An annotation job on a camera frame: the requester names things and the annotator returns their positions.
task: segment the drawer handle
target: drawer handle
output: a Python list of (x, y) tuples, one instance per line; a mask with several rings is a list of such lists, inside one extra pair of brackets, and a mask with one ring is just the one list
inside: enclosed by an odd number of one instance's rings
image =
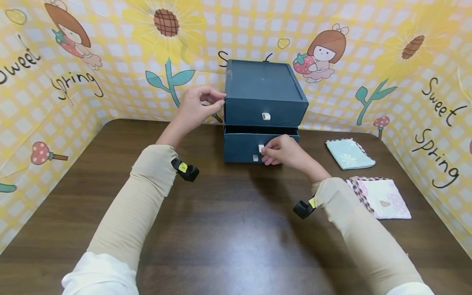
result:
[(262, 113), (262, 120), (270, 121), (270, 114), (269, 113)]

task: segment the wooden table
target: wooden table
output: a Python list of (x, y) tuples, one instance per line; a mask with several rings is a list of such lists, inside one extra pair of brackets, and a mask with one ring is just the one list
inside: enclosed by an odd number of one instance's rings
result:
[[(86, 250), (141, 150), (163, 122), (108, 123), (0, 256), (0, 294), (59, 294), (60, 280)], [(223, 162), (222, 126), (201, 126), (179, 146), (196, 165), (194, 183), (177, 176), (141, 256), (141, 294), (369, 294), (341, 235), (322, 210), (293, 212), (310, 184), (287, 167)], [(386, 146), (375, 136), (301, 131), (300, 145), (334, 176), (394, 179), (412, 220), (386, 220), (437, 294), (472, 294), (472, 261)], [(342, 171), (328, 139), (353, 137), (377, 161)]]

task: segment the drawer unit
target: drawer unit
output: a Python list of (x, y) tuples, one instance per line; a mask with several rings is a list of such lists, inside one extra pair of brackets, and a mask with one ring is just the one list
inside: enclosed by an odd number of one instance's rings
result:
[(224, 161), (239, 163), (262, 163), (259, 145), (266, 145), (272, 138), (287, 134), (297, 142), (298, 128), (230, 126), (224, 127)]
[(229, 60), (224, 161), (262, 163), (259, 148), (287, 134), (297, 142), (308, 101), (288, 64)]
[(225, 92), (228, 125), (298, 127), (308, 107), (288, 64), (230, 59)]

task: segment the sunflower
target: sunflower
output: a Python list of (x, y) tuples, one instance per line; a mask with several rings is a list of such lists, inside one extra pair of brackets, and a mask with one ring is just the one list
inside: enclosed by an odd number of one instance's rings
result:
[(386, 51), (375, 59), (371, 78), (389, 79), (390, 82), (415, 74), (420, 66), (429, 65), (435, 52), (449, 47), (450, 37), (458, 31), (459, 22), (449, 20), (455, 7), (447, 0), (421, 4), (413, 18), (399, 26), (396, 36), (385, 40)]
[(188, 0), (126, 0), (123, 18), (133, 25), (133, 39), (145, 57), (161, 64), (183, 60), (189, 63), (200, 55), (206, 19), (203, 5)]

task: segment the right hand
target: right hand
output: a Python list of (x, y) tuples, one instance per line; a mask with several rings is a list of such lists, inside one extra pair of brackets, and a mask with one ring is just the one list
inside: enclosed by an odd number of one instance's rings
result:
[(298, 145), (295, 139), (286, 134), (273, 138), (261, 152), (264, 164), (285, 164), (302, 171), (313, 183), (331, 177), (322, 165)]

